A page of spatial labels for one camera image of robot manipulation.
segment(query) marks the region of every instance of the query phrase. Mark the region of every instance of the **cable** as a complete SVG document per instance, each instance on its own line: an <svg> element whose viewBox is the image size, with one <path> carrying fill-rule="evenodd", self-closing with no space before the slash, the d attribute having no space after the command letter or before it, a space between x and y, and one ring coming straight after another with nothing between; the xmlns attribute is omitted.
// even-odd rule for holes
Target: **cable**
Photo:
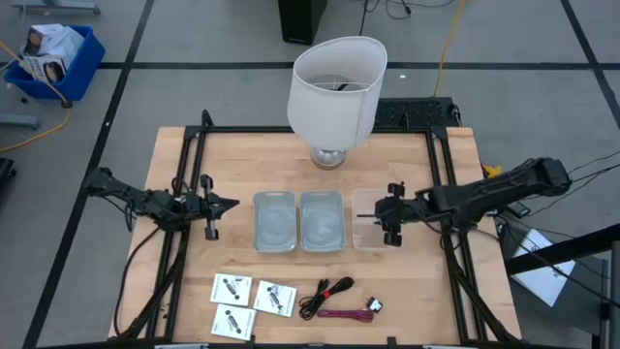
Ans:
<svg viewBox="0 0 620 349"><path fill-rule="evenodd" d="M564 194L563 196L561 196L561 197L559 197L558 199L554 200L551 204L549 204L549 205L547 205L547 206L545 206L545 207L543 207L543 208L541 208L541 209L539 209L539 210L537 210L537 211L535 211L535 212L533 212L533 213L530 213L530 214L528 214L527 216L528 216L528 217L532 217L532 216L534 216L534 215L536 215L536 214L541 213L542 211L544 211L544 210L546 210L546 209L551 208L551 207L552 207L552 206L554 206L555 204L559 203L560 201L562 201L562 200L564 200L564 199L568 198L570 195L574 194L574 192L576 192L577 190L579 190L579 189L581 189L581 188L585 187L585 186L586 186L586 185L588 185L591 181L593 181L594 179L596 179L599 175L604 174L605 172L600 172L600 173L598 173L598 174L594 175L592 178L590 178L590 179L586 180L586 182L585 182L585 183L581 184L580 186L578 186L577 188L575 188L573 191L571 191L571 192L569 192L569 193L567 193L567 194Z"/></svg>
<svg viewBox="0 0 620 349"><path fill-rule="evenodd" d="M521 225L523 225L527 229L536 229L538 231L547 232L547 233L559 235L559 236L566 237L566 238L574 238L574 237L572 237L572 236L570 236L568 234L564 234L564 233L560 233L560 232L555 232L555 231L551 231L551 230L543 229L543 228L530 227L529 225L527 225L527 224L525 224L525 223L523 223L521 221L517 221L517 220L512 219L511 217L508 217L508 216L505 216L505 215L500 215L500 216L497 216L496 218L504 219L504 221L506 221L505 224L509 224L508 220L510 219L511 222L521 224Z"/></svg>
<svg viewBox="0 0 620 349"><path fill-rule="evenodd" d="M500 218L503 218L503 219L506 221L506 223L505 223L505 224L507 225L507 227L508 227L508 228L510 228L510 227L511 227L511 226L510 226L510 223L509 223L509 221L508 221L508 219L507 219L506 217L500 217ZM525 223L521 223L521 224L523 224L526 228L528 228L528 229L530 229L530 230L534 229L534 230L541 230L541 231L543 231L543 232L549 232L549 231L546 231L546 230L544 230L544 229L532 228L532 227L530 227L530 226L526 225ZM571 239L573 239L573 238L574 238L574 237L571 237L570 235L567 235L567 234L556 233L556 232L550 232L550 233L553 233L553 234L559 234L559 235L562 235L562 236L565 236L565 237L569 237L569 238L571 238ZM533 242L531 239L529 239L529 238L527 237L527 235L525 235L525 238L527 238L528 240L530 240L530 242L532 242L532 244L534 244L534 245L535 245L535 246L537 246L538 248L541 248L541 247L540 247L540 246L538 246L535 242ZM592 269L592 268L590 268L588 265L586 265L585 263L583 263L583 262L579 261L578 259L574 259L574 261L575 261L576 263L579 263L582 267L584 267L584 268L586 268L586 269L590 270L590 272L594 273L594 274L595 274L595 275L597 275L597 276L603 277L603 278L608 279L608 280L610 280L610 279L611 279L609 276L603 275L603 274L599 273L598 271L593 270L593 269Z"/></svg>
<svg viewBox="0 0 620 349"><path fill-rule="evenodd" d="M544 265L546 265L547 267L552 268L553 270L555 270L555 272L557 272L558 274L566 277L568 280L572 281L573 283L575 283L576 285L580 286L581 288L583 288L585 291L599 297L600 299L607 301L609 304L614 305L616 307L620 308L620 303L618 303L617 301L614 301L612 299L610 299L609 297L602 295L601 293L589 288L588 286L586 286L585 284L583 284L581 281L571 277L570 275L567 275L566 273L564 273L563 271L561 271L559 268L556 268L554 265L552 265L550 262L548 262L545 258L541 257L538 253L533 252L528 250L527 248L525 248L523 246L523 244L521 244L521 242L519 242L515 237L512 236L512 230L510 228L510 225L508 226L508 236L510 238L512 238L516 243L519 244L519 246L521 246L521 248L523 248L524 250L526 250L530 255L532 255L532 257L536 258L537 260L539 260L540 262L542 262Z"/></svg>
<svg viewBox="0 0 620 349"><path fill-rule="evenodd" d="M442 80L442 74L444 72L444 60L446 59L446 51L448 50L450 42L452 41L452 37L454 36L454 32L456 31L456 25L458 24L458 19L461 17L461 13L463 12L463 6L465 5L465 1L467 0L460 0L460 2L458 3L456 15L454 15L452 25L449 28L448 37L446 38L446 43L444 44L444 49L442 50L442 58L439 61L439 69L437 70L437 82L435 82L435 91L433 92L433 97L437 97L437 93L439 93L439 84Z"/></svg>
<svg viewBox="0 0 620 349"><path fill-rule="evenodd" d="M105 201L109 202L110 204L112 204L114 207L116 207L116 209L118 209L119 211L121 211L121 213L125 213L125 211L123 210L123 208L121 208L117 203L115 203L114 201L110 200L109 198L106 197L102 197L102 199L104 199Z"/></svg>
<svg viewBox="0 0 620 349"><path fill-rule="evenodd" d="M375 3L375 6L373 6L372 9L368 10L368 0L366 0L366 2L364 2L364 11L370 14L371 12L377 10L377 6L379 6L379 2L380 0L377 0L377 2Z"/></svg>
<svg viewBox="0 0 620 349"><path fill-rule="evenodd" d="M370 323L375 314L370 310L319 310L318 317L339 317L354 319L364 323Z"/></svg>
<svg viewBox="0 0 620 349"><path fill-rule="evenodd" d="M585 178L591 177L593 175L604 174L604 173L606 173L608 171L611 171L611 170L619 168L619 167L620 167L620 164L616 164L616 165L613 165L613 166L606 167L604 169L600 169L600 170L595 171L595 172L593 172L591 174L587 174L587 175L581 176L581 177L579 177L577 179L573 179L573 183L579 182L579 181L581 181L581 180L583 180Z"/></svg>
<svg viewBox="0 0 620 349"><path fill-rule="evenodd" d="M299 316L303 320L310 320L319 311L319 308L326 299L343 291L349 290L354 284L351 277L345 276L341 278L332 288L327 291L329 280L323 279L319 281L317 292L312 297L304 297L299 300Z"/></svg>
<svg viewBox="0 0 620 349"><path fill-rule="evenodd" d="M579 170L579 169L583 169L584 167L586 167L586 166L588 166L588 165L590 165L590 164L594 164L595 162L598 162L598 161L601 161L601 160L606 160L606 159L608 159L608 158L610 158L610 157L612 157L612 156L614 156L614 155L617 155L617 154L620 154L620 150L618 150L618 151L616 151L616 152L614 152L614 153L611 153L611 154L609 154L609 155L607 155L607 156L600 157L600 158L594 159L594 160L592 160L592 161L589 161L589 162L587 162L587 163L585 163L585 164L583 164L583 165L577 166L577 167L575 167L574 169L572 169L572 170L570 170L570 171L569 171L569 175L570 175L570 174L572 174L573 172L575 172L575 171Z"/></svg>
<svg viewBox="0 0 620 349"><path fill-rule="evenodd" d="M454 0L448 0L447 2L443 3L443 4L438 4L438 5L426 5L426 4L420 4L420 3L413 3L413 2L408 2L408 1L395 1L395 0L387 0L390 3L394 3L394 4L400 4L401 2L403 4L407 4L407 5L412 5L412 6L420 6L420 7L424 7L427 9L437 9L440 7L445 7L451 3L454 2Z"/></svg>
<svg viewBox="0 0 620 349"><path fill-rule="evenodd" d="M3 50L5 50L6 52L8 52L8 53L9 53L9 54L13 57L13 59L14 59L14 60L17 60L18 62L21 62L21 59L20 59L20 58L19 58L19 57L18 57L18 56L17 56L17 55L16 55L16 54L15 54L15 53L14 53L14 52L10 49L10 48L8 48L8 47L7 47L7 46L6 46L3 42L1 42L1 41L0 41L0 48L2 48ZM35 72L33 72L27 64L24 64L23 66L25 67L26 71L27 71L27 72L28 72L31 76L33 76L35 79L38 79L38 77L37 77L36 73L35 73ZM64 105L67 105L67 106L70 106L70 105L71 105L71 103L70 103L69 101L67 101L67 99L65 98L65 96L63 96L63 95L62 95L62 93L60 93L60 92L56 89L56 87L52 86L52 85L51 85L51 84L50 84L50 83L49 83L46 79L42 79L42 81L43 81L43 83L44 83L44 84L46 84L46 85L47 85L47 87L49 87L52 91L54 91L54 93L55 93L55 94L57 94L57 95L58 95L58 97L60 97L60 99L62 100L62 102L63 102L63 104L64 104ZM33 142L33 141L36 141L36 140L38 140L39 138L42 138L42 137L44 137L44 136L47 136L47 135L49 135L49 134L51 134L51 133L53 133L53 132L56 132L56 131L60 130L61 128L65 127L65 125L67 124L67 121L69 121L69 117L71 116L71 112L70 112L70 110L69 110L69 109L66 109L66 111L67 111L67 114L66 114L66 116L65 116L65 119L62 121L62 123L60 123L60 125L58 125L58 126L56 126L56 127L52 128L52 129L50 129L50 130L47 130L47 131L45 131L45 132L43 132L43 133L41 133L41 134L39 134L39 135L37 135L37 136L35 136L35 137L32 137L32 138L30 138L30 139L28 139L28 140L26 140L26 141L24 141L24 142L21 142L21 143L17 143L17 144L13 144L13 145L9 145L9 146L6 146L6 147L3 147L3 148L0 148L0 153L6 152L6 151L9 151L9 150L13 150L13 149L17 149L17 148L19 148L19 147L21 147L21 146L27 145L28 143L31 143L31 142Z"/></svg>
<svg viewBox="0 0 620 349"><path fill-rule="evenodd" d="M116 300L116 308L114 309L113 325L114 325L114 332L116 333L117 336L121 334L120 330L118 329L118 309L120 307L120 301L123 299L123 290L125 289L125 280L127 278L127 271L129 270L129 266L132 264L132 261L134 260L134 257L136 257L136 254L138 253L138 251L149 240L151 240L155 236L155 233L157 232L159 232L159 228L156 228L153 232L151 232L151 234L149 234L146 238L144 238L144 240L141 243L139 243L138 246L136 246L134 251L132 251L131 255L129 255L129 258L127 259L127 263L125 264L125 269L123 270L123 276L121 277L121 281L120 281L120 291L118 293L118 299Z"/></svg>
<svg viewBox="0 0 620 349"><path fill-rule="evenodd" d="M404 7L405 7L405 12L407 13L404 16L394 16L393 14L391 14L389 12L389 1L386 1L386 13L387 15L392 18L392 19L407 19L409 17L411 17L411 8L409 6L407 6L407 4L405 4L405 0L401 0L400 2Z"/></svg>

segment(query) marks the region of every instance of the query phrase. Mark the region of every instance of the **card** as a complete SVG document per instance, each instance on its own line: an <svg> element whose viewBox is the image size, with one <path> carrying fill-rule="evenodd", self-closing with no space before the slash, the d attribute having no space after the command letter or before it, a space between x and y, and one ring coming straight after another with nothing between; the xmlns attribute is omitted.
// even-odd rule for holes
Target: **card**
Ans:
<svg viewBox="0 0 620 349"><path fill-rule="evenodd" d="M254 301L254 308L272 314L291 317L297 289L262 281Z"/></svg>
<svg viewBox="0 0 620 349"><path fill-rule="evenodd" d="M526 237L527 238L520 243L519 248L514 252L513 257L523 255L530 251L536 253L537 250L552 244L551 241L545 238L536 229L530 230ZM570 275L574 268L574 261L556 264L555 268L561 270L566 275ZM512 278L549 306L555 304L555 301L557 301L567 281L566 277L560 275L550 267L521 272L513 275Z"/></svg>
<svg viewBox="0 0 620 349"><path fill-rule="evenodd" d="M248 305L252 277L216 273L211 289L211 301L233 305Z"/></svg>
<svg viewBox="0 0 620 349"><path fill-rule="evenodd" d="M250 340L256 310L218 304L211 333L231 338Z"/></svg>

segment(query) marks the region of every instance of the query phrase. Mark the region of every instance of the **concrete floor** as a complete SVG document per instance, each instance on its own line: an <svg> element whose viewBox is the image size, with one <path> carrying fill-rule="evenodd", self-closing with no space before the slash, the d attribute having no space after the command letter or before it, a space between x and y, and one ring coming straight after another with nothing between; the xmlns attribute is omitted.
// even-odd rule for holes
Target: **concrete floor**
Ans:
<svg viewBox="0 0 620 349"><path fill-rule="evenodd" d="M105 62L123 62L146 0L106 0L102 14L28 11L26 25L85 24L107 49ZM427 0L434 4L437 1ZM390 62L437 62L458 1L437 9L412 7L394 20L384 5L367 14L363 34L381 40ZM18 47L20 13L0 0L0 40ZM571 0L601 63L620 62L616 20L620 3ZM402 8L390 4L402 15ZM356 35L360 1L330 0L316 43ZM306 47L281 40L276 0L156 0L136 62L290 62ZM0 52L0 62L8 60ZM465 6L448 62L588 63L559 0L471 0ZM424 97L436 70L390 69L382 96ZM12 151L19 171L0 205L0 347L21 346L64 233L120 69L100 69L61 132ZM604 71L620 93L620 72ZM196 124L208 109L218 125L286 125L289 69L131 71L100 165L141 186L157 129ZM460 107L476 133L480 158L510 169L529 157L560 158L568 169L620 149L620 130L591 70L446 70L441 96ZM22 104L17 88L0 93L2 112L35 114L42 130L64 117L57 103ZM31 137L0 128L0 147ZM585 174L614 164L610 159ZM528 224L579 236L618 222L618 173L610 172ZM548 204L529 201L532 208ZM64 269L39 345L103 340L130 241L122 217L90 200ZM526 339L540 344L589 346L589 335L549 323L525 308L517 313Z"/></svg>

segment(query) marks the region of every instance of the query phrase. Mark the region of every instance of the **silver lamp base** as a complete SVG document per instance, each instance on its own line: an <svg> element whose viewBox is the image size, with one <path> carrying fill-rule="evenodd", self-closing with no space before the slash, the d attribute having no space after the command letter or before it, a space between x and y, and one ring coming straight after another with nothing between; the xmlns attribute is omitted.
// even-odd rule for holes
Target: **silver lamp base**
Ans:
<svg viewBox="0 0 620 349"><path fill-rule="evenodd" d="M319 169L334 170L340 167L345 161L346 150L324 150L316 147L312 148L312 162Z"/></svg>

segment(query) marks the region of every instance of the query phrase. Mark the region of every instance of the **plastic tray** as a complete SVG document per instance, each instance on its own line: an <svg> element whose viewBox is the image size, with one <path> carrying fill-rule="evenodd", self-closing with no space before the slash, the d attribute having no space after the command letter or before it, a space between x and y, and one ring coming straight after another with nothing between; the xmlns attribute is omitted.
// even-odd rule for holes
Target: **plastic tray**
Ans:
<svg viewBox="0 0 620 349"><path fill-rule="evenodd" d="M385 251L395 247L384 244L384 231L375 224L377 218L357 217L358 214L374 214L375 203L388 196L386 189L356 189L353 191L353 247L365 251Z"/></svg>
<svg viewBox="0 0 620 349"><path fill-rule="evenodd" d="M259 252L288 252L297 245L295 194L268 191L254 195L254 242Z"/></svg>
<svg viewBox="0 0 620 349"><path fill-rule="evenodd" d="M345 247L345 212L337 191L301 194L301 248L310 252L338 251Z"/></svg>

